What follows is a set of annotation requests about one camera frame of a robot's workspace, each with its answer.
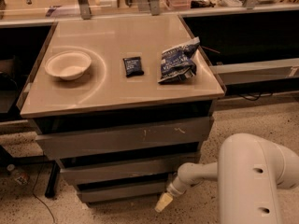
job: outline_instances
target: plastic bottle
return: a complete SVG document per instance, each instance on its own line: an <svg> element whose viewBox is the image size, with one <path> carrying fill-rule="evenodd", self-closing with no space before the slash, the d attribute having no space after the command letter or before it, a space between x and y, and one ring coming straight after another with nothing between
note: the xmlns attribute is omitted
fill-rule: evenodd
<svg viewBox="0 0 299 224"><path fill-rule="evenodd" d="M26 185L29 181L29 175L22 169L17 168L14 164L10 164L7 169L9 170L12 178L20 185Z"/></svg>

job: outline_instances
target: floor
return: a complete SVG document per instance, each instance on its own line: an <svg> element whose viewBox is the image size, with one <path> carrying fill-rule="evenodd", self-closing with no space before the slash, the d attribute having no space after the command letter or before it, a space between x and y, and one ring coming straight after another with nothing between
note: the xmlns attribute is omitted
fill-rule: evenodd
<svg viewBox="0 0 299 224"><path fill-rule="evenodd" d="M256 134L299 154L299 92L263 95L256 101L248 100L254 97L245 98L235 97L217 102L211 134L201 149L201 163L217 161L222 142L233 133ZM0 123L0 143L14 157L41 154L34 141L35 136L26 123ZM103 203L97 208L88 208L61 178L56 187L56 196L47 199L44 193L50 166L36 164L24 166L23 169L30 175L30 182L25 187L19 186L5 172L1 173L2 224L219 223L217 183L214 182L205 181L188 190L158 214L154 211L157 196ZM278 198L283 222L297 224L299 188L279 190Z"/></svg>

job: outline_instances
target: bowl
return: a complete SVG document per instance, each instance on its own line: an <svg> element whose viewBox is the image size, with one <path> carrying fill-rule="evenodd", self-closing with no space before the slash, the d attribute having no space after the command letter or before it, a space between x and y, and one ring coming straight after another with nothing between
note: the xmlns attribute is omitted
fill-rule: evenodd
<svg viewBox="0 0 299 224"><path fill-rule="evenodd" d="M92 58L81 51L64 51L50 57L46 62L46 72L52 77L74 80L81 77L91 66Z"/></svg>

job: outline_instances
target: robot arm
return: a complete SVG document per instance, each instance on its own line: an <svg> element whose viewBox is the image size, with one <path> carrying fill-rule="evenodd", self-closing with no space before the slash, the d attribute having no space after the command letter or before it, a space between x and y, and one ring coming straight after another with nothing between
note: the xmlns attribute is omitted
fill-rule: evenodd
<svg viewBox="0 0 299 224"><path fill-rule="evenodd" d="M239 133L221 146L218 164L185 163L156 206L162 211L173 196L202 179L218 178L221 224L281 223L277 188L299 184L299 157L261 137Z"/></svg>

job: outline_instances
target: gray drawer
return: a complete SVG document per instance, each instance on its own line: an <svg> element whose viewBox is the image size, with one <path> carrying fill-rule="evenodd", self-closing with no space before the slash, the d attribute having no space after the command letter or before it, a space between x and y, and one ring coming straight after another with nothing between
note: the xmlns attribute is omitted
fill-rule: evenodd
<svg viewBox="0 0 299 224"><path fill-rule="evenodd" d="M118 186L114 189L98 189L78 192L77 195L83 203L96 203L150 194L158 194L165 191L165 181L141 183L130 186Z"/></svg>
<svg viewBox="0 0 299 224"><path fill-rule="evenodd" d="M178 119L113 128L39 135L37 143L51 160L171 146L207 139L212 117Z"/></svg>
<svg viewBox="0 0 299 224"><path fill-rule="evenodd" d="M197 162L199 154L166 155L148 159L115 161L91 166L61 169L69 185L175 172L184 162Z"/></svg>

